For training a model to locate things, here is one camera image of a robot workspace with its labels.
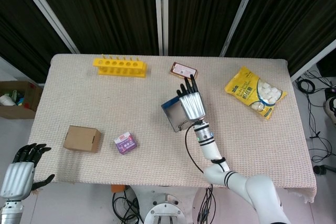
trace beige textured tablecloth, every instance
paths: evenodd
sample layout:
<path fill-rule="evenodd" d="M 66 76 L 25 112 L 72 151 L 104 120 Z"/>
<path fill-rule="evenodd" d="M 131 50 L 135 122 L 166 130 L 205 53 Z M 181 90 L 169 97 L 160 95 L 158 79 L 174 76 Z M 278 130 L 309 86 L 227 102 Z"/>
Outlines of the beige textured tablecloth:
<path fill-rule="evenodd" d="M 140 56 L 148 64 L 147 77 L 142 79 L 99 76 L 92 66 L 95 57 L 100 56 L 56 55 L 52 59 L 29 139 L 52 147 L 37 166 L 37 180 L 55 173 L 55 181 L 206 187 L 207 181 L 185 150 L 185 131 L 175 133 L 161 109 L 183 82 L 169 74 L 177 61 L 199 71 L 196 81 L 206 105 L 206 120 L 230 168 L 245 176 L 269 175 L 275 186 L 313 201 L 316 181 L 286 61 Z M 241 66 L 288 91 L 270 120 L 224 92 Z M 98 153 L 63 148 L 70 125 L 97 128 L 102 133 Z M 126 131 L 139 146 L 121 155 L 113 139 Z M 201 168 L 210 165 L 192 131 L 188 144 Z"/>

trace yellow snack bag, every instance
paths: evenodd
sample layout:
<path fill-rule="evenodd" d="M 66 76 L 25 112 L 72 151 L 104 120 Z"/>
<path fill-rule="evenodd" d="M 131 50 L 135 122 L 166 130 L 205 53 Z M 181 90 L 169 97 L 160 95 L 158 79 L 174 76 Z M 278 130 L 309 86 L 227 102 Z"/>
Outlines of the yellow snack bag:
<path fill-rule="evenodd" d="M 242 67 L 226 85 L 225 91 L 234 95 L 239 101 L 251 107 L 266 119 L 272 114 L 274 106 L 287 92 L 271 86 L 261 80 L 246 67 Z"/>

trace wires on floor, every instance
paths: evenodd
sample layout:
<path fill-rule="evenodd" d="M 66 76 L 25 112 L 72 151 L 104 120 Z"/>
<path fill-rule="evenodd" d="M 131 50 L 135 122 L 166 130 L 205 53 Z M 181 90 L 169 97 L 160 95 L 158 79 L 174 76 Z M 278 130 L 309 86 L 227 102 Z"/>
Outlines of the wires on floor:
<path fill-rule="evenodd" d="M 189 128 L 185 132 L 184 143 L 185 143 L 185 148 L 188 152 L 188 155 L 189 155 L 191 161 L 194 163 L 194 165 L 197 167 L 197 169 L 201 173 L 203 173 L 203 170 L 196 164 L 193 157 L 191 156 L 191 154 L 189 152 L 189 149 L 188 149 L 188 144 L 187 144 L 188 131 L 191 129 L 191 127 L 193 127 L 197 124 L 200 124 L 200 123 L 201 122 L 198 121 L 198 122 L 193 123 L 192 125 L 189 126 Z M 216 215 L 216 199 L 215 199 L 215 196 L 213 195 L 213 189 L 214 189 L 213 184 L 211 184 L 211 187 L 208 187 L 208 188 L 205 189 L 205 195 L 203 197 L 202 204 L 201 204 L 200 210 L 198 211 L 198 215 L 197 215 L 197 224 L 208 223 L 208 217 L 209 217 L 212 201 L 214 202 L 214 207 L 215 208 L 214 208 L 214 214 L 212 216 L 210 224 L 212 224 L 212 222 L 214 221 L 214 218 L 215 218 L 215 215 Z"/>
<path fill-rule="evenodd" d="M 118 201 L 127 203 L 128 208 L 126 209 L 126 212 L 124 215 L 120 215 L 115 208 L 115 205 Z M 126 196 L 126 191 L 124 191 L 124 196 L 117 197 L 117 198 L 116 198 L 116 193 L 113 194 L 112 209 L 113 209 L 115 216 L 119 220 L 121 220 L 121 224 L 131 224 L 131 223 L 139 224 L 139 221 L 143 223 L 143 220 L 140 216 L 140 207 L 139 207 L 138 198 L 135 197 L 132 201 L 128 200 Z"/>
<path fill-rule="evenodd" d="M 317 71 L 310 71 L 308 73 L 305 73 L 304 76 L 307 77 L 307 78 L 309 78 L 309 79 L 317 79 L 317 80 L 319 80 L 320 82 L 322 82 L 323 84 L 325 84 L 326 86 L 328 86 L 327 88 L 333 88 L 332 83 L 328 79 L 326 79 L 324 77 L 317 77 L 312 72 L 317 72 Z M 322 145 L 324 146 L 324 149 L 321 149 L 321 148 L 311 148 L 311 149 L 309 149 L 309 151 L 319 151 L 319 152 L 322 152 L 322 153 L 325 154 L 325 155 L 323 155 L 323 154 L 322 155 L 313 155 L 311 157 L 311 160 L 314 163 L 319 163 L 319 162 L 321 162 L 322 160 L 324 160 L 327 157 L 335 156 L 335 154 L 332 152 L 332 145 L 329 142 L 329 140 L 327 140 L 324 137 L 320 137 L 320 133 L 321 132 L 320 131 L 317 132 L 317 130 L 316 130 L 315 116 L 311 112 L 311 107 L 312 106 L 315 106 L 315 107 L 324 107 L 324 106 L 312 104 L 311 101 L 310 101 L 309 95 L 315 94 L 315 93 L 317 93 L 317 92 L 319 92 L 321 90 L 327 89 L 327 88 L 318 88 L 318 89 L 316 89 L 315 84 L 311 80 L 303 79 L 301 77 L 298 78 L 295 81 L 295 84 L 296 84 L 297 88 L 302 93 L 304 93 L 306 95 L 306 98 L 307 98 L 307 101 L 308 101 L 309 131 L 310 131 L 310 137 L 309 138 L 312 139 L 312 141 L 314 141 L 314 139 L 318 139 L 322 143 Z"/>

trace gray floor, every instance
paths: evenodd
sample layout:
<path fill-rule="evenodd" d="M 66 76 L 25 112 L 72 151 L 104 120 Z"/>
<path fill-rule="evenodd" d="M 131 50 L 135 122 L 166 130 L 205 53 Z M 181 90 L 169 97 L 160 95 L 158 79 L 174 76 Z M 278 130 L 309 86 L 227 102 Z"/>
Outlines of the gray floor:
<path fill-rule="evenodd" d="M 306 97 L 296 91 L 297 102 L 306 137 L 309 137 L 308 110 Z M 311 96 L 311 101 L 320 104 L 323 92 Z M 313 108 L 317 119 L 317 129 L 328 139 L 335 139 L 336 128 L 325 115 L 323 108 Z M 0 118 L 0 180 L 3 180 L 7 165 L 16 150 L 29 137 L 32 120 L 6 120 Z M 319 147 L 319 143 L 308 141 L 308 146 Z M 336 165 L 334 159 L 326 164 Z M 304 204 L 303 199 L 290 195 L 284 189 L 277 189 L 284 210 L 292 223 L 336 223 L 335 185 L 336 174 L 327 173 L 317 177 L 318 194 L 313 204 Z M 223 188 L 215 188 L 217 211 L 214 223 L 258 223 L 254 210 L 244 200 Z M 196 217 L 204 191 L 200 190 L 193 206 Z M 30 195 L 25 201 L 25 211 L 21 223 L 118 223 L 112 208 L 112 194 L 109 185 L 52 183 L 38 194 Z"/>

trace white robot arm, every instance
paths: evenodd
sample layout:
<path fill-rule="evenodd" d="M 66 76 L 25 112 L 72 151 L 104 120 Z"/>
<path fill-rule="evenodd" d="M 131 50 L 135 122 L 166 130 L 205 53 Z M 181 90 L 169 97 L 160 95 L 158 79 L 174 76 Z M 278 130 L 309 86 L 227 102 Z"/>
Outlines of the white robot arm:
<path fill-rule="evenodd" d="M 192 75 L 191 82 L 192 86 L 185 78 L 186 87 L 181 84 L 181 91 L 177 90 L 177 95 L 180 97 L 187 118 L 194 122 L 193 129 L 204 157 L 213 163 L 204 170 L 207 181 L 211 184 L 226 186 L 245 199 L 256 210 L 260 224 L 290 224 L 269 177 L 255 175 L 246 178 L 230 170 L 217 148 L 209 124 L 203 121 L 205 108 Z"/>
<path fill-rule="evenodd" d="M 31 191 L 49 184 L 55 174 L 46 180 L 34 183 L 35 167 L 44 152 L 51 150 L 46 144 L 26 145 L 18 150 L 13 162 L 8 166 L 5 179 L 0 191 L 0 197 L 7 200 L 2 208 L 2 224 L 19 224 L 23 213 L 22 200 Z"/>

